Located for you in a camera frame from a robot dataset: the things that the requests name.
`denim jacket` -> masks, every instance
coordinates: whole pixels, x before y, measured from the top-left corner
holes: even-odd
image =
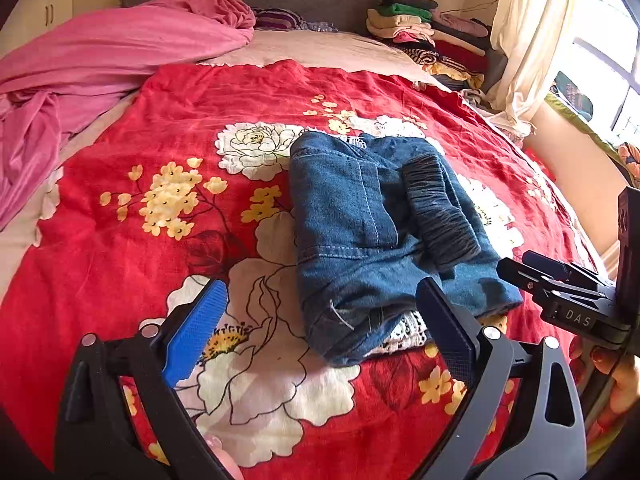
[[[334,365],[360,362],[415,310],[426,276],[476,317],[522,302],[498,278],[473,202],[430,143],[348,140],[311,131],[290,150],[296,280],[313,349]]]

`denim cuff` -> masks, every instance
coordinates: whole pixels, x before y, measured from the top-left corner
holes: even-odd
[[[480,253],[478,238],[460,209],[436,153],[405,163],[402,180],[425,252],[438,271],[451,269]]]

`window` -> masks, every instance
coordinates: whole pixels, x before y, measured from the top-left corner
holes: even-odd
[[[590,127],[640,146],[640,34],[622,0],[578,0],[575,39],[559,69],[593,104]]]

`red floral fabric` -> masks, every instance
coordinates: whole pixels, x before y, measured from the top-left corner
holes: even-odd
[[[303,339],[287,155],[308,128],[424,135],[465,180],[498,252],[587,263],[554,190],[457,94],[292,60],[162,67],[119,121],[64,164],[60,204],[40,221],[40,245],[0,308],[0,396],[47,465],[82,335],[131,336],[208,278],[228,284],[230,303],[178,394],[245,478],[295,470],[306,479],[403,479],[424,459],[465,392],[433,345],[332,369]],[[554,334],[564,348],[570,340],[540,320],[528,295],[489,322],[514,339]],[[144,449],[170,462],[125,384]],[[497,448],[513,399],[511,383],[478,460]]]

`curtain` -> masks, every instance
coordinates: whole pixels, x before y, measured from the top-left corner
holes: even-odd
[[[492,123],[521,136],[556,75],[554,57],[571,42],[571,17],[577,0],[499,0],[492,47],[508,58],[504,75],[488,92],[492,108],[502,110]]]

